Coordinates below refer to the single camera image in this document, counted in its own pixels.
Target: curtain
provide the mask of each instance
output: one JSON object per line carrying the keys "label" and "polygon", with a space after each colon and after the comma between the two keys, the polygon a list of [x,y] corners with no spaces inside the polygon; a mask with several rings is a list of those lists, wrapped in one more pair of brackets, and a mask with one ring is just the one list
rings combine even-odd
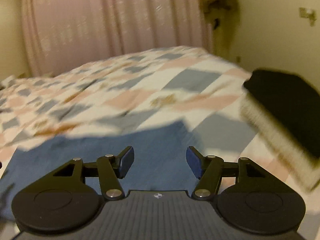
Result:
{"label": "curtain", "polygon": [[199,0],[22,0],[22,22],[34,76],[151,48],[212,50]]}

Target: gray ribbed panel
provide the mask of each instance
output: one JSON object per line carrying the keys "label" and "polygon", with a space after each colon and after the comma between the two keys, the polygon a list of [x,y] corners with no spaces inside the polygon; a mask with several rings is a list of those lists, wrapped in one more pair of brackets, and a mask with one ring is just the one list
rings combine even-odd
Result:
{"label": "gray ribbed panel", "polygon": [[227,225],[208,202],[194,201],[184,191],[132,191],[108,202],[90,225],[56,237],[23,233],[17,240],[301,240],[294,233],[253,236]]}

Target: metal pin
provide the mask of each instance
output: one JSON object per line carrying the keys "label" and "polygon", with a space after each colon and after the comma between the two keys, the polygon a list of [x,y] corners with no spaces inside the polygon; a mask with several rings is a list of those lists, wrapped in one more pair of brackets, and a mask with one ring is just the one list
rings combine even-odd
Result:
{"label": "metal pin", "polygon": [[211,195],[210,191],[207,189],[198,189],[195,191],[197,197],[209,197]]}
{"label": "metal pin", "polygon": [[111,198],[120,197],[122,195],[122,191],[119,189],[109,189],[106,192],[106,195]]}

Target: wall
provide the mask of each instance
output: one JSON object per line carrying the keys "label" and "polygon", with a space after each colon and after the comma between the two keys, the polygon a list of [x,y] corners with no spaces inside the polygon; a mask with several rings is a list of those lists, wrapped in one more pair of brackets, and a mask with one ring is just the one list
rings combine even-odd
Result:
{"label": "wall", "polygon": [[[271,67],[297,72],[320,90],[320,0],[238,3],[237,20],[234,13],[227,13],[224,26],[217,30],[218,54],[233,62],[240,56],[239,65],[249,71]],[[314,27],[299,17],[299,7],[317,11]]]}
{"label": "wall", "polygon": [[0,0],[0,80],[29,75],[21,26],[21,0]]}

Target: bedspread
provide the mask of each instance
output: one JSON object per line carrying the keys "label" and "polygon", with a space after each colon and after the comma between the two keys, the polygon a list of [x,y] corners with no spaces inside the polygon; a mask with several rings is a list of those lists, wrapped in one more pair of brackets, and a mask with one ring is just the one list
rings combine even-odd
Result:
{"label": "bedspread", "polygon": [[[0,161],[5,167],[17,147],[30,149],[56,134],[120,135],[183,120],[201,138],[203,155],[227,162],[246,156],[296,190],[307,206],[299,231],[316,239],[320,190],[304,193],[240,117],[249,77],[204,49],[180,46],[90,62],[55,78],[15,80],[0,92]],[[224,178],[221,189],[232,184]]]}

